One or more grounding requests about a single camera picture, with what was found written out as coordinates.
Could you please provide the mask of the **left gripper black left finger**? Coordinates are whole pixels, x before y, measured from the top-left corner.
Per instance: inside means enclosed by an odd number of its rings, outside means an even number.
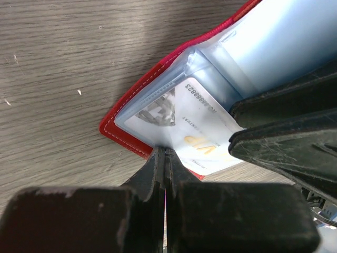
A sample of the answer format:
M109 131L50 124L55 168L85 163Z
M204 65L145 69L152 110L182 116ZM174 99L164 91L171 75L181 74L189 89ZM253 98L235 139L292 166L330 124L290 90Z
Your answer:
M1 217L1 252L162 252L165 150L119 187L29 187Z

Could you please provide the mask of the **silver VIP card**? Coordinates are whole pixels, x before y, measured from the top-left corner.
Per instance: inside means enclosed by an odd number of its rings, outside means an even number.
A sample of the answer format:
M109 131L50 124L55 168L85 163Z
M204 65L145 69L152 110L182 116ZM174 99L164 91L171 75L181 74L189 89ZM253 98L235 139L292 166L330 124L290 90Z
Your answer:
M201 176L241 163L228 151L230 137L241 127L193 77L145 100L124 127L148 145L173 149Z

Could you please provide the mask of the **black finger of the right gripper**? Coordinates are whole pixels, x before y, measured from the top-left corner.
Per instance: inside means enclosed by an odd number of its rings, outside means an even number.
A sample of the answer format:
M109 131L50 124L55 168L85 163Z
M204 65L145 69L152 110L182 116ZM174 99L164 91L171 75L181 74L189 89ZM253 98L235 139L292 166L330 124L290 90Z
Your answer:
M336 109L237 132L229 153L336 203Z
M229 114L243 128L336 108L336 60L279 87L236 102Z

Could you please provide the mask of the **red leather card holder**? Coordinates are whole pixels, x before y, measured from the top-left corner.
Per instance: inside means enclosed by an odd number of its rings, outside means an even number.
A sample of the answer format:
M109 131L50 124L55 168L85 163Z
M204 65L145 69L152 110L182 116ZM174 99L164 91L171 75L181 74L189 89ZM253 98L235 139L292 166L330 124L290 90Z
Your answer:
M236 102L302 77L335 57L336 1L248 1L227 21L158 62L113 106L99 130L147 158L155 146L124 127L145 100L193 77L229 114Z

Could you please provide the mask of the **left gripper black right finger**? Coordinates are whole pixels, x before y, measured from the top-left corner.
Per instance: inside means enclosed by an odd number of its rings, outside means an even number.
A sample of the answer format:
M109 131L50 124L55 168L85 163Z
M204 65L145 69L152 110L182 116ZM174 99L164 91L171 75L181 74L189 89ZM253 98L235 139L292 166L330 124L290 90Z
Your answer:
M309 206L282 183L202 182L165 151L168 252L314 252Z

